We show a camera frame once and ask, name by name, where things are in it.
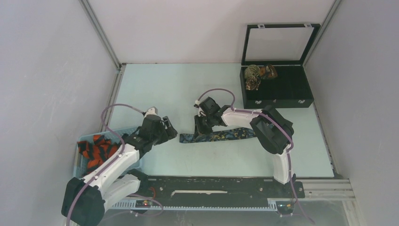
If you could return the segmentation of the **blue floral necktie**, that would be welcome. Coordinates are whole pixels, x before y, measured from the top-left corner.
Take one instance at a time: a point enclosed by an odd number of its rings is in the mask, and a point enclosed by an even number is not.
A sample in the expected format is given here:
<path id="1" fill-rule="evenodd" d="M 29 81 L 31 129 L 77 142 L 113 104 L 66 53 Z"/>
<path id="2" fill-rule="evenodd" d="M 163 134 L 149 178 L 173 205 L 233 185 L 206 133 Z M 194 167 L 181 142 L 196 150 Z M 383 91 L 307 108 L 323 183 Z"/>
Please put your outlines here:
<path id="1" fill-rule="evenodd" d="M 215 131 L 210 134 L 180 134 L 179 142 L 182 144 L 207 143 L 217 141 L 233 141 L 255 138 L 256 134 L 252 129 L 240 127 L 229 130 Z"/>

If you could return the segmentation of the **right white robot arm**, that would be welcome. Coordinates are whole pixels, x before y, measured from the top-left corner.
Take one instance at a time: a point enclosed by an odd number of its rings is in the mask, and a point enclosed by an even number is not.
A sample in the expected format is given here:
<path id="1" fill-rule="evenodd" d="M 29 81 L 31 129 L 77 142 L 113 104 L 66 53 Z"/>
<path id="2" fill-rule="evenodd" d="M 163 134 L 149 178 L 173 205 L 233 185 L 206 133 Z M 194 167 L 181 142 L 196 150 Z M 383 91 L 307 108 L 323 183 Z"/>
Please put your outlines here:
<path id="1" fill-rule="evenodd" d="M 245 110 L 230 105 L 220 107 L 214 99 L 196 100 L 198 114 L 194 117 L 194 139 L 213 133 L 216 126 L 236 126 L 253 130 L 261 146 L 273 155 L 274 192 L 285 197 L 292 192 L 293 177 L 288 153 L 293 148 L 292 122 L 285 119 L 273 106 L 264 109 Z"/>

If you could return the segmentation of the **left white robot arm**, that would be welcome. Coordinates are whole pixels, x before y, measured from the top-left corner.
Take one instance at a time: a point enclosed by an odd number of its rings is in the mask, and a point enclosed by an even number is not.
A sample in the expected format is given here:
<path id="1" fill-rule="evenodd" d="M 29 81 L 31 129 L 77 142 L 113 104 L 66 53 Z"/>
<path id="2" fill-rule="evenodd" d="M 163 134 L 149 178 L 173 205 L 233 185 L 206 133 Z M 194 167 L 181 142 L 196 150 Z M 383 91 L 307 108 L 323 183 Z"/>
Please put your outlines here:
<path id="1" fill-rule="evenodd" d="M 138 131 L 121 139 L 121 145 L 100 167 L 83 178 L 73 177 L 66 185 L 61 213 L 79 226 L 96 226 L 106 211 L 119 200 L 135 193 L 147 194 L 147 181 L 128 174 L 118 177 L 148 153 L 153 146 L 177 136 L 169 118 L 147 113 Z"/>

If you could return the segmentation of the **orange black striped tie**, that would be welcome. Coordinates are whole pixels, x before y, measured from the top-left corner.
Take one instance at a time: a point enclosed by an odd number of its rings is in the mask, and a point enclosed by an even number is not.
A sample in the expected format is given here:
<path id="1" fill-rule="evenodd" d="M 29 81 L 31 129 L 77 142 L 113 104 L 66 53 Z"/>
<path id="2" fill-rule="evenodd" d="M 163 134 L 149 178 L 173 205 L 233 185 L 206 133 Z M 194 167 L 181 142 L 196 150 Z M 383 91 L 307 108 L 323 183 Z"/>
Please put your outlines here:
<path id="1" fill-rule="evenodd" d="M 98 169 L 117 152 L 120 145 L 121 143 L 112 142 L 104 135 L 93 135 L 91 142 L 77 142 L 79 153 L 88 160 L 85 174 Z"/>

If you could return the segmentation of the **green rolled tie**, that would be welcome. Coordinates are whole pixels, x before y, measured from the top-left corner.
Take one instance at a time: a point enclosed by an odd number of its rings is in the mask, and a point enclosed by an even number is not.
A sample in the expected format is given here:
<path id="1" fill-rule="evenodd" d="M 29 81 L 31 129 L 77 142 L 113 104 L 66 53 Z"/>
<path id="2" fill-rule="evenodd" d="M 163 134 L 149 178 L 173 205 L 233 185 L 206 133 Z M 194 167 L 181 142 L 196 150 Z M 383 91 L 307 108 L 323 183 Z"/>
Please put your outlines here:
<path id="1" fill-rule="evenodd" d="M 258 77 L 260 75 L 260 67 L 257 65 L 249 65 L 244 70 L 244 78 L 249 79 L 251 77 Z"/>

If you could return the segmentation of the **orange brown rolled tie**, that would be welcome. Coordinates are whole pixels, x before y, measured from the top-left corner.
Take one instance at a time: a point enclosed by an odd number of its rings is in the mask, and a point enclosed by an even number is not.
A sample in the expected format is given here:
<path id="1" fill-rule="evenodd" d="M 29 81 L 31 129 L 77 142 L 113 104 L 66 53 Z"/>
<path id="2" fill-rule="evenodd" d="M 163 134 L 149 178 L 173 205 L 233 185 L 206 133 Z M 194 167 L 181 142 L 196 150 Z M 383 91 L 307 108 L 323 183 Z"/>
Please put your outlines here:
<path id="1" fill-rule="evenodd" d="M 273 65 L 267 64 L 259 68 L 259 77 L 262 80 L 272 80 L 277 78 L 278 74 Z"/>

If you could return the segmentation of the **black display box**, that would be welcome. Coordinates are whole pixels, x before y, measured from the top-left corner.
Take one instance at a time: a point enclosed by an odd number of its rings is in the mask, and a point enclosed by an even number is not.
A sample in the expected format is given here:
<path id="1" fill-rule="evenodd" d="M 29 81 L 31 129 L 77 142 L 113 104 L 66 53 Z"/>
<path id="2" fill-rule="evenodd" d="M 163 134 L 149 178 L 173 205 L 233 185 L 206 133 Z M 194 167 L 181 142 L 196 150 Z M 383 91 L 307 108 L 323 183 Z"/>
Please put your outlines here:
<path id="1" fill-rule="evenodd" d="M 314 97 L 304 70 L 320 24 L 249 24 L 241 59 L 240 83 L 246 109 L 309 108 Z M 249 65 L 271 64 L 277 78 L 262 80 L 258 90 L 246 90 L 244 70 Z"/>

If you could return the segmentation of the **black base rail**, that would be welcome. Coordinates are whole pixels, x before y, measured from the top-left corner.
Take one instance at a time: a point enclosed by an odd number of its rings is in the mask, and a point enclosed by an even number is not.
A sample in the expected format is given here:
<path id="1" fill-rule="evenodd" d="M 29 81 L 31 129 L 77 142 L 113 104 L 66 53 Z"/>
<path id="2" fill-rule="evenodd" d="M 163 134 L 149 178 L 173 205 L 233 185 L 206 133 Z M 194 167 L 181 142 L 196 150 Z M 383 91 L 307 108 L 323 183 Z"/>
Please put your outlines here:
<path id="1" fill-rule="evenodd" d="M 265 207 L 272 200 L 305 198 L 302 182 L 283 185 L 272 178 L 149 176 L 138 195 L 165 206 Z"/>

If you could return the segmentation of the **aluminium frame post left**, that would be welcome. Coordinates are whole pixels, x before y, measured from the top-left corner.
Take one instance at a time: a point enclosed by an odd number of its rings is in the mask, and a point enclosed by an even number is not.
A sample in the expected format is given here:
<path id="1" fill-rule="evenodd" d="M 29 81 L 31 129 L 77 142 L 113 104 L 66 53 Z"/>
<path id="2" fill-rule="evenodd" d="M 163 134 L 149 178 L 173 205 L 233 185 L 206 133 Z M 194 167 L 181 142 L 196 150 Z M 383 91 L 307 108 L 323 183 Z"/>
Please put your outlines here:
<path id="1" fill-rule="evenodd" d="M 121 62 L 118 59 L 98 17 L 96 16 L 96 13 L 91 6 L 90 2 L 88 0 L 79 0 L 79 3 L 81 4 L 83 10 L 85 11 L 88 19 L 90 20 L 95 32 L 97 33 L 97 36 L 99 37 L 99 40 L 103 44 L 105 50 L 107 51 L 109 57 L 111 58 L 113 64 L 116 66 L 117 70 L 120 70 L 121 68 Z"/>

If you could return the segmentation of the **aluminium frame post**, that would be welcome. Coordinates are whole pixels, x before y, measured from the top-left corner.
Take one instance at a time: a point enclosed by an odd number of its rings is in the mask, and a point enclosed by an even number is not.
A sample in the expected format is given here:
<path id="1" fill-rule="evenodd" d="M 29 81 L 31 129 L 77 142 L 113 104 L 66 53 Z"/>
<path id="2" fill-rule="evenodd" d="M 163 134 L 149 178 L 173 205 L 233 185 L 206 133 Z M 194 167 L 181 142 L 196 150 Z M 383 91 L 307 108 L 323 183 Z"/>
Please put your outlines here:
<path id="1" fill-rule="evenodd" d="M 318 44 L 321 41 L 321 38 L 323 37 L 324 33 L 326 32 L 328 26 L 330 25 L 332 19 L 334 18 L 334 15 L 336 14 L 337 10 L 339 9 L 340 5 L 342 4 L 343 0 L 334 0 L 332 6 L 330 7 L 323 23 L 321 24 L 320 30 L 318 32 L 318 34 L 316 35 L 315 41 L 311 46 L 311 49 L 308 53 L 308 56 L 306 57 L 306 59 L 304 60 L 304 66 L 306 66 L 309 62 L 309 60 L 311 59 L 311 56 L 313 55 L 316 47 L 318 46 Z"/>
<path id="2" fill-rule="evenodd" d="M 95 32 L 97 33 L 97 36 L 99 37 L 99 40 L 103 44 L 105 50 L 107 51 L 109 57 L 111 58 L 113 64 L 116 66 L 117 70 L 120 70 L 121 68 L 121 62 L 118 59 L 98 17 L 96 16 L 96 13 L 91 6 L 90 2 L 88 0 L 79 0 L 79 3 L 81 4 L 83 10 L 85 11 L 88 19 L 90 20 Z"/>

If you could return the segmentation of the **aluminium frame post right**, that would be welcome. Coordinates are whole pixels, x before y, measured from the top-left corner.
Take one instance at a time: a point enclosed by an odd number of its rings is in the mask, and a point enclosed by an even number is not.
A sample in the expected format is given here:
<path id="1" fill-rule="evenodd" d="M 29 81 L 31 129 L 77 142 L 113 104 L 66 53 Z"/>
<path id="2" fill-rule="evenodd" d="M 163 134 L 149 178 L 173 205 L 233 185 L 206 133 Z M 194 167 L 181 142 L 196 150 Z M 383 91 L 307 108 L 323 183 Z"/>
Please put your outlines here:
<path id="1" fill-rule="evenodd" d="M 316 47 L 318 46 L 318 44 L 321 41 L 321 38 L 323 37 L 324 33 L 326 32 L 328 26 L 330 25 L 332 19 L 334 18 L 334 15 L 336 14 L 337 10 L 339 9 L 340 5 L 342 4 L 343 0 L 334 0 L 332 6 L 330 7 L 323 23 L 321 24 L 320 30 L 318 32 L 318 34 L 316 35 L 315 41 L 311 46 L 311 49 L 308 53 L 308 56 L 306 57 L 306 59 L 304 60 L 304 66 L 306 66 L 309 62 L 309 60 L 311 59 L 311 56 L 313 55 Z"/>

